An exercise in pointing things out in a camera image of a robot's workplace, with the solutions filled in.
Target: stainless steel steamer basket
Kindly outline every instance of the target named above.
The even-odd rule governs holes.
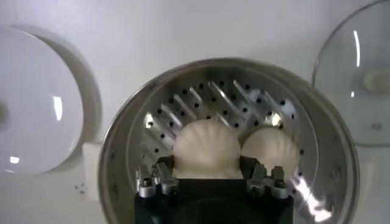
[[[197,119],[216,119],[241,140],[274,127],[300,149],[290,179],[294,223],[349,223],[359,193],[352,138],[338,112],[310,84],[271,65],[221,58],[174,68],[139,89],[104,140],[99,190],[111,224],[133,220],[135,168],[169,155],[176,135]]]

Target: white countertop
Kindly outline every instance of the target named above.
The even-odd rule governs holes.
[[[0,25],[40,36],[64,58],[82,95],[92,99],[85,111],[89,135],[84,140],[101,141],[136,89],[193,60],[253,58],[311,80],[314,61],[330,32],[368,2],[2,0]],[[363,160],[380,163],[374,182],[390,183],[390,177],[379,172],[390,150],[371,152],[360,149]],[[41,175],[1,172],[0,223],[105,223],[100,205],[87,200],[83,183],[80,150]],[[383,184],[374,186],[368,204],[384,207],[367,211],[365,217],[382,224],[390,216],[385,211],[390,194]]]

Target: perforated steamer tray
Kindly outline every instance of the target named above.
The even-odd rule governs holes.
[[[274,127],[300,149],[289,182],[294,223],[348,223],[358,195],[358,162],[335,109],[309,83],[280,68],[241,59],[213,59],[172,69],[139,89],[106,135],[99,168],[109,223],[132,220],[135,169],[171,154],[180,130],[216,119],[243,140]]]

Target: glass lid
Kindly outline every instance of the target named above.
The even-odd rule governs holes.
[[[338,109],[357,145],[390,145],[390,1],[367,5],[329,36],[313,85]]]

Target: steamed bun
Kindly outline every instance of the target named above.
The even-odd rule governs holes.
[[[237,135],[213,120],[188,124],[173,146],[177,178],[242,178],[241,147]]]
[[[262,128],[251,134],[244,142],[241,154],[264,164],[268,175],[275,166],[282,166],[285,180],[294,175],[299,163],[299,151],[293,140],[275,128]]]

